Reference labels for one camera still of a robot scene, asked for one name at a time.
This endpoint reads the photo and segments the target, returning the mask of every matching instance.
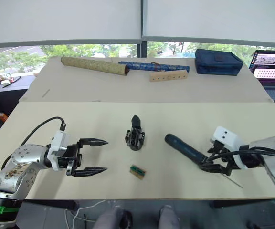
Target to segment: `street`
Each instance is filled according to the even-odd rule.
[[[9,55],[9,52],[28,52],[29,55],[38,54],[39,56],[45,56],[39,46],[19,46],[19,47],[9,47],[9,49],[1,51],[0,53]]]

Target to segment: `blue pencil case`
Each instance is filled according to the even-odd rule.
[[[243,61],[232,52],[197,49],[195,53],[198,74],[237,75]]]

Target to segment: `rolled mat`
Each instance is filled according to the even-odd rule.
[[[74,57],[61,57],[61,62],[67,66],[73,66],[77,68],[86,68],[105,73],[114,73],[119,75],[127,75],[130,71],[125,64],[105,62],[105,61],[93,61]]]

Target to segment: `table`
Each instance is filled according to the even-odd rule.
[[[81,168],[107,167],[93,177],[70,177],[65,171],[42,170],[28,199],[248,199],[275,198],[275,187],[263,168],[233,171],[231,179],[201,171],[164,142],[172,133],[206,152],[216,126],[237,133],[244,142],[275,136],[274,103],[95,103],[20,102],[0,130],[0,166],[40,122],[52,116],[66,121],[74,144],[96,137],[109,142],[81,149]],[[132,151],[125,144],[131,118],[138,115],[145,130],[145,145]],[[28,141],[50,143],[58,121],[41,127]],[[147,171],[139,180],[129,168]]]
[[[26,102],[220,103],[270,102],[272,99],[244,65],[237,76],[197,74],[194,59],[105,58],[105,61],[158,62],[190,66],[188,78],[149,82],[149,71],[127,76],[64,66],[51,58],[29,90]]]
[[[29,85],[35,80],[34,75],[23,76],[17,82],[4,87],[0,84],[0,92],[15,91],[15,90],[26,90],[29,88]]]

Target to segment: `gray pants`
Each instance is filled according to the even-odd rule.
[[[105,211],[96,221],[93,229],[118,229],[124,210],[120,207]],[[165,206],[160,211],[158,229],[180,229],[180,222],[172,207]]]

